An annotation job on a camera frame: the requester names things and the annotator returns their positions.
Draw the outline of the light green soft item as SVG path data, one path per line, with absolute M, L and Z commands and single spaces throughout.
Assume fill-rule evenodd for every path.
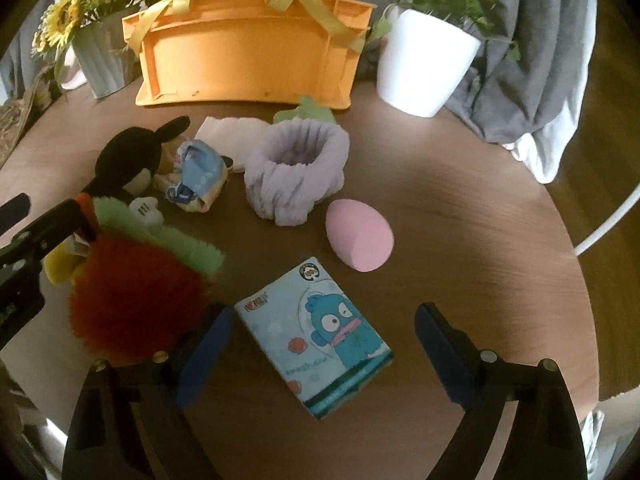
M 329 122 L 335 124 L 336 120 L 329 107 L 318 104 L 311 96 L 302 96 L 298 105 L 292 110 L 280 110 L 273 116 L 273 122 L 285 122 L 293 119 L 313 119 L 318 122 Z

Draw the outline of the lavender fluffy headband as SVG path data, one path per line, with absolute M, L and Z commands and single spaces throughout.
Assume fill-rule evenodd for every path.
M 266 129 L 245 162 L 246 197 L 259 218 L 301 226 L 322 200 L 341 191 L 348 132 L 332 122 L 295 118 Z

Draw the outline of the orange plastic crate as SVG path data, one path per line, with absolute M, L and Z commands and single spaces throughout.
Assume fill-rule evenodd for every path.
M 139 106 L 303 96 L 346 110 L 372 3 L 359 0 L 160 0 L 122 19 L 138 56 Z

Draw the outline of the black mouse plush toy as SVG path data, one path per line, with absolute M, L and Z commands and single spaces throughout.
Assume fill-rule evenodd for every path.
M 134 203 L 134 216 L 147 226 L 164 223 L 157 200 L 141 195 L 151 186 L 160 168 L 164 144 L 177 139 L 190 123 L 188 116 L 179 116 L 156 130 L 130 127 L 105 145 L 94 165 L 92 180 L 81 191 L 88 198 L 78 197 L 82 212 L 96 232 L 100 228 L 92 200 L 97 197 L 119 200 L 126 209 Z

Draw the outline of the sunflower bouquet in vase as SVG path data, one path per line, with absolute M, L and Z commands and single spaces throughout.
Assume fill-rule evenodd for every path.
M 98 100 L 137 78 L 134 51 L 122 36 L 122 19 L 160 0 L 56 0 L 41 15 L 32 55 L 54 64 L 61 78 L 66 53 L 74 52 Z

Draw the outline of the white folded cloth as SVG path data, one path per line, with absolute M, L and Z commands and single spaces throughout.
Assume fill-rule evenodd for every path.
M 243 172 L 247 157 L 268 127 L 268 122 L 253 117 L 207 117 L 194 139 L 203 141 L 221 156 L 231 158 L 233 172 Z

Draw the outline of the red green fluffy plush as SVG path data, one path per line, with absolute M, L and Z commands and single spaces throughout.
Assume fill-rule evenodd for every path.
M 168 226 L 152 197 L 76 197 L 77 228 L 43 260 L 53 285 L 70 284 L 68 320 L 88 352 L 134 364 L 169 351 L 210 312 L 224 265 L 213 244 Z

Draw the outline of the white pot green plant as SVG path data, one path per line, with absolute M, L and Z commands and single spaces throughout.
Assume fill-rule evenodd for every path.
M 431 118 L 445 105 L 486 41 L 518 43 L 494 31 L 498 0 L 392 0 L 371 29 L 380 43 L 376 91 L 403 113 Z

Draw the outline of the blue cartoon tissue pack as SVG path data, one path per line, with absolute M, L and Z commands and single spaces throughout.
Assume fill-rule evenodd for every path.
M 234 310 L 318 420 L 394 360 L 390 346 L 314 257 L 240 300 Z

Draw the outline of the blue patterned small pouch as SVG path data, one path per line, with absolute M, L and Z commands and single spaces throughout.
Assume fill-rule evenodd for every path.
M 183 142 L 170 174 L 157 174 L 154 188 L 187 212 L 205 214 L 229 179 L 233 160 L 201 140 Z

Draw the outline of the pink egg-shaped sponge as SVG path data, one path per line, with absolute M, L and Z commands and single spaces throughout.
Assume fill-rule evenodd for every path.
M 394 233 L 388 221 L 359 200 L 334 200 L 326 211 L 326 236 L 350 268 L 371 272 L 380 268 L 394 249 Z

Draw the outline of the brown patterned fabric bag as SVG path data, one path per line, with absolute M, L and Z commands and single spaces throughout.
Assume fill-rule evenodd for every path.
M 1 107 L 0 168 L 20 144 L 26 132 L 61 96 L 54 66 L 44 66 L 21 99 L 9 99 Z

